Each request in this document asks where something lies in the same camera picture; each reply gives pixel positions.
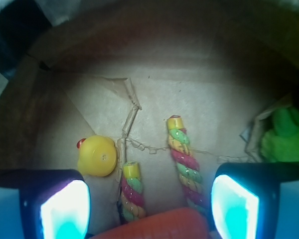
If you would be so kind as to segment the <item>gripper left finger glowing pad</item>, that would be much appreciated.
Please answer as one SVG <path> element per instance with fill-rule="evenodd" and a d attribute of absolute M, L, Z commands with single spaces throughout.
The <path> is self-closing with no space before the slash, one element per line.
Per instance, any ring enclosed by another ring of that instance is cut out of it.
<path fill-rule="evenodd" d="M 77 170 L 0 170 L 0 239 L 83 239 L 90 207 Z"/>

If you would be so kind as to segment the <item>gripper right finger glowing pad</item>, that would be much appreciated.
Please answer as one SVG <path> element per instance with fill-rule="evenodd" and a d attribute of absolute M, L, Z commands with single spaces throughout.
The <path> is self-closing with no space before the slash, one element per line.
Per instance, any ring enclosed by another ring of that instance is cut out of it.
<path fill-rule="evenodd" d="M 223 239 L 299 239 L 299 162 L 224 163 L 210 201 Z"/>

